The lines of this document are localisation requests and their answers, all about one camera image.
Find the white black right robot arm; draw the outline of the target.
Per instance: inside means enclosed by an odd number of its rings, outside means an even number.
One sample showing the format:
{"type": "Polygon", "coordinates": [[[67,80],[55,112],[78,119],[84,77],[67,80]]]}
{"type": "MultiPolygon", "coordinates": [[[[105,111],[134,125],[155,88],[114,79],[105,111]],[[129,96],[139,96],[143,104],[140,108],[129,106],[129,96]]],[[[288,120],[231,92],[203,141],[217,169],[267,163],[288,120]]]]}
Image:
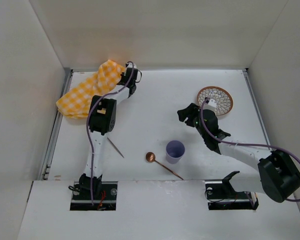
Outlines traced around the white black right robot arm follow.
{"type": "Polygon", "coordinates": [[[216,108],[216,102],[207,98],[202,105],[191,103],[178,110],[177,115],[180,122],[196,128],[209,150],[236,159],[257,171],[253,178],[234,178],[239,172],[233,171],[222,179],[223,191],[228,196],[236,192],[257,192],[266,194],[277,203],[290,201],[290,195],[300,188],[300,171],[294,163],[300,160],[280,147],[235,140],[230,133],[219,128],[214,112],[216,108]]]}

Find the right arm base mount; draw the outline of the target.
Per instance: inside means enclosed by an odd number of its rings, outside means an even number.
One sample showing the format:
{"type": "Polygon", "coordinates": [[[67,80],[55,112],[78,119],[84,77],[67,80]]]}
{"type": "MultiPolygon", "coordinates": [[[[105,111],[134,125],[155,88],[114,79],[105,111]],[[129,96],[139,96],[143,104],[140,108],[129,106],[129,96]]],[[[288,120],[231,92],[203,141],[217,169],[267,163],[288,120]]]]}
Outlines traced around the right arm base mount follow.
{"type": "Polygon", "coordinates": [[[255,211],[259,207],[256,193],[247,191],[236,192],[221,180],[206,181],[204,195],[210,211],[255,211]]]}

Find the yellow white checkered cloth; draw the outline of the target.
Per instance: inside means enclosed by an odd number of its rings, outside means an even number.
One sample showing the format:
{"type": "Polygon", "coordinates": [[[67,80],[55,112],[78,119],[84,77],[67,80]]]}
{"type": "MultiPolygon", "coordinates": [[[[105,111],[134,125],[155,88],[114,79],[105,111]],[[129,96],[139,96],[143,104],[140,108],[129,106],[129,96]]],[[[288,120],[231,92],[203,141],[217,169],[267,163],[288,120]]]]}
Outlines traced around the yellow white checkered cloth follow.
{"type": "Polygon", "coordinates": [[[112,91],[126,68],[112,60],[101,64],[97,72],[69,90],[57,102],[57,110],[70,119],[85,119],[93,96],[103,96],[112,91]]]}

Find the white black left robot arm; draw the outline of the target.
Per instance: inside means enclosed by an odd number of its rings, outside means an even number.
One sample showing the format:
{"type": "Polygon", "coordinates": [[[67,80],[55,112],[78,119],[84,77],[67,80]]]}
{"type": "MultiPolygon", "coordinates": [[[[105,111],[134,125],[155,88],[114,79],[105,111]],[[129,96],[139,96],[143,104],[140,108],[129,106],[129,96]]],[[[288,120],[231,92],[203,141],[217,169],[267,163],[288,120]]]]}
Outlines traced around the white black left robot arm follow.
{"type": "Polygon", "coordinates": [[[105,95],[92,97],[86,120],[90,153],[78,184],[79,190],[89,194],[92,199],[98,197],[101,191],[105,143],[115,127],[117,107],[137,89],[139,70],[132,61],[128,61],[125,66],[126,69],[120,74],[120,80],[113,90],[105,95]]]}

